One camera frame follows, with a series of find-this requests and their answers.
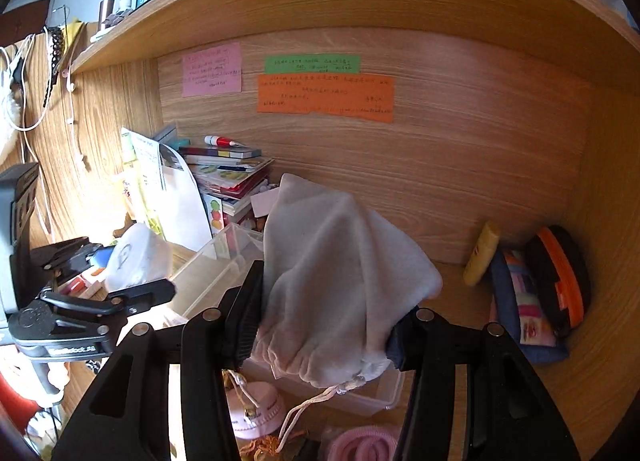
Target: pink sticky note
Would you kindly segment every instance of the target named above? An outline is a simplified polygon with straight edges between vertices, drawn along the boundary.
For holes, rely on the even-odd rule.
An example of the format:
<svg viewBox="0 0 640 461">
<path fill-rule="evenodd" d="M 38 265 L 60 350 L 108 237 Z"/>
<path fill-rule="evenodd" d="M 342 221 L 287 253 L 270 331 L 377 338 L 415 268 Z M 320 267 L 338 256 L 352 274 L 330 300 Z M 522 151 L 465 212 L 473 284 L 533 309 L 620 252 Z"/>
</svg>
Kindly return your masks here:
<svg viewBox="0 0 640 461">
<path fill-rule="evenodd" d="M 182 57 L 183 96 L 212 96 L 241 91 L 242 55 L 239 42 Z"/>
</svg>

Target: black pouch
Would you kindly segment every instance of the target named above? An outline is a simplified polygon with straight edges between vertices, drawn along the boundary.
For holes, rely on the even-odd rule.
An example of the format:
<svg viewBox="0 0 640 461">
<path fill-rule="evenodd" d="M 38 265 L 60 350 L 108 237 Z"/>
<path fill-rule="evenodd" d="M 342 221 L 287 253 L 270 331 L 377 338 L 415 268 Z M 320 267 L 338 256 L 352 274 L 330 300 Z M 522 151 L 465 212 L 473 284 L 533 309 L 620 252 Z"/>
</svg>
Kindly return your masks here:
<svg viewBox="0 0 640 461">
<path fill-rule="evenodd" d="M 584 258 L 569 232 L 545 226 L 524 248 L 540 305 L 558 337 L 580 325 L 591 304 L 591 281 Z"/>
</svg>

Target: yellow bottle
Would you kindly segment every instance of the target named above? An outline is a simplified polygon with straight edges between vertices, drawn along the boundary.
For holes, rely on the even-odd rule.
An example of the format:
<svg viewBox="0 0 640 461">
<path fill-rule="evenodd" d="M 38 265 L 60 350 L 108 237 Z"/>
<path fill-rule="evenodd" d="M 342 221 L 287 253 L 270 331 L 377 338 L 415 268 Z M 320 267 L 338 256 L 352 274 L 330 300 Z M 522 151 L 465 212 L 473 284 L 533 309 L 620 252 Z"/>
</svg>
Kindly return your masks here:
<svg viewBox="0 0 640 461">
<path fill-rule="evenodd" d="M 487 221 L 462 273 L 462 280 L 466 285 L 475 286 L 480 282 L 498 248 L 498 241 L 500 241 L 500 226 L 493 221 Z"/>
</svg>

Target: white paper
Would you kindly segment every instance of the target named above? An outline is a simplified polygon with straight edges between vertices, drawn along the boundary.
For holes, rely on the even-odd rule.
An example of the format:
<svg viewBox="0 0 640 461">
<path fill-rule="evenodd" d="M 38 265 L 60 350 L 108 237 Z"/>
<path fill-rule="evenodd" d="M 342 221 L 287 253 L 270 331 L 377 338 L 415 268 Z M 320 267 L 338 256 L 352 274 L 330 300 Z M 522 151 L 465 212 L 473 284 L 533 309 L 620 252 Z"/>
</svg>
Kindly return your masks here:
<svg viewBox="0 0 640 461">
<path fill-rule="evenodd" d="M 160 162 L 160 144 L 133 131 L 128 132 L 133 150 L 136 152 L 136 158 L 140 163 L 140 171 L 145 181 L 145 187 L 149 188 L 150 193 L 155 194 L 164 187 Z"/>
<path fill-rule="evenodd" d="M 189 167 L 174 149 L 162 145 L 162 154 L 165 157 L 169 154 L 175 165 L 164 166 L 160 143 L 127 129 L 123 131 L 130 134 L 139 170 L 143 175 L 146 209 L 158 217 L 164 239 L 198 251 L 211 240 L 211 232 Z"/>
<path fill-rule="evenodd" d="M 271 208 L 278 200 L 279 191 L 280 188 L 273 188 L 251 196 L 251 206 L 254 209 L 254 216 L 256 218 L 269 215 Z"/>
<path fill-rule="evenodd" d="M 167 149 L 174 154 L 182 170 L 162 167 L 164 190 L 159 195 L 155 210 L 166 240 L 198 251 L 211 240 L 207 214 L 187 164 L 174 149 Z"/>
</svg>

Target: metal screw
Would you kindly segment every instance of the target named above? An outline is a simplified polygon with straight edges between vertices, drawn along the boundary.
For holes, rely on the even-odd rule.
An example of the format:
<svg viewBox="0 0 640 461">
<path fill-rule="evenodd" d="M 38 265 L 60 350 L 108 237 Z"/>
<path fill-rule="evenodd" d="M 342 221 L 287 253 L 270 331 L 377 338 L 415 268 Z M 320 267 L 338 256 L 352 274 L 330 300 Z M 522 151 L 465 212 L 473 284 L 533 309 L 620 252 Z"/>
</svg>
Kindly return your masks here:
<svg viewBox="0 0 640 461">
<path fill-rule="evenodd" d="M 213 322 L 214 320 L 218 320 L 222 316 L 220 313 L 220 309 L 217 307 L 210 307 L 209 309 L 204 310 L 202 313 L 202 318 L 204 318 L 207 322 Z"/>
<path fill-rule="evenodd" d="M 145 335 L 148 330 L 149 324 L 146 324 L 144 322 L 140 322 L 140 324 L 136 324 L 135 326 L 133 326 L 133 334 L 135 336 Z"/>
<path fill-rule="evenodd" d="M 504 335 L 504 327 L 502 327 L 498 322 L 491 322 L 486 330 L 489 331 L 491 336 L 502 336 Z"/>
<path fill-rule="evenodd" d="M 415 312 L 415 316 L 418 318 L 418 320 L 421 320 L 423 322 L 431 322 L 435 318 L 435 314 L 433 313 L 433 311 L 426 307 L 418 309 L 418 311 Z"/>
</svg>

